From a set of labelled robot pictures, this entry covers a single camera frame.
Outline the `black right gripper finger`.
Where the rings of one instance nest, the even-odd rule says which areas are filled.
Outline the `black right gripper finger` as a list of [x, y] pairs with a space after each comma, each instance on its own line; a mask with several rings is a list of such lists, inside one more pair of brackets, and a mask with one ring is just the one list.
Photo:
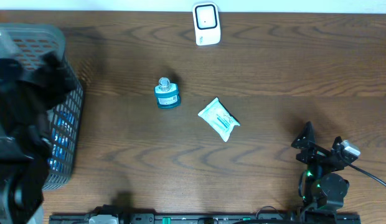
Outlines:
[[314, 129], [312, 122], [308, 121], [298, 137], [291, 143], [296, 149], [307, 149], [314, 143]]
[[335, 140], [333, 142], [331, 153], [332, 154], [340, 154], [343, 149], [344, 149], [344, 146], [342, 145], [342, 138], [340, 136], [338, 136], [335, 138]]

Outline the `teal wet wipes pack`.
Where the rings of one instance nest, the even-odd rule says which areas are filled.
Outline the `teal wet wipes pack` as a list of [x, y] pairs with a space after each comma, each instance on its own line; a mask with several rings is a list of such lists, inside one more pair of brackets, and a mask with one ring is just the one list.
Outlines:
[[218, 98], [214, 98], [198, 116], [206, 121], [222, 138], [224, 142], [229, 140], [231, 132], [240, 123], [226, 110]]

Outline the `blue mouthwash bottle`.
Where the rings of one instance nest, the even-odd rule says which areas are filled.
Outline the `blue mouthwash bottle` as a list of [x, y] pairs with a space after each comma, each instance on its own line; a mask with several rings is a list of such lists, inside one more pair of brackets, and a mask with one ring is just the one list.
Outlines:
[[181, 104], [178, 85], [172, 83], [166, 77], [161, 77], [159, 79], [158, 86], [154, 88], [154, 95], [156, 97], [158, 108], [172, 109]]

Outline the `blue Oreo cookie pack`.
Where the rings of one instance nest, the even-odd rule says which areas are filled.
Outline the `blue Oreo cookie pack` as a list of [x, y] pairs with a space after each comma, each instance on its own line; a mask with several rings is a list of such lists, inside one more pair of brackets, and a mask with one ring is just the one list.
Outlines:
[[51, 111], [52, 158], [49, 167], [61, 174], [70, 175], [75, 152], [75, 117], [62, 105]]

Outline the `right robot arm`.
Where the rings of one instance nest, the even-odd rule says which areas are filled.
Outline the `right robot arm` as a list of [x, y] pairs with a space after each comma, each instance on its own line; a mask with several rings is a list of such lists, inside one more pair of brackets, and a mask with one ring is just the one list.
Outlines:
[[302, 173], [298, 193], [304, 207], [300, 214], [321, 213], [335, 215], [343, 207], [349, 182], [336, 172], [343, 170], [342, 140], [337, 137], [331, 150], [316, 144], [312, 122], [308, 121], [291, 147], [299, 149], [296, 160], [307, 165]]

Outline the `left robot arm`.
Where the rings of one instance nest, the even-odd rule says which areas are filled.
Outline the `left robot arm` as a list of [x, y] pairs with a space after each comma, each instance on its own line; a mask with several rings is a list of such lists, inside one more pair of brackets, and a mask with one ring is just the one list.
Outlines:
[[58, 28], [0, 24], [0, 223], [42, 223], [44, 191], [72, 176], [84, 96]]

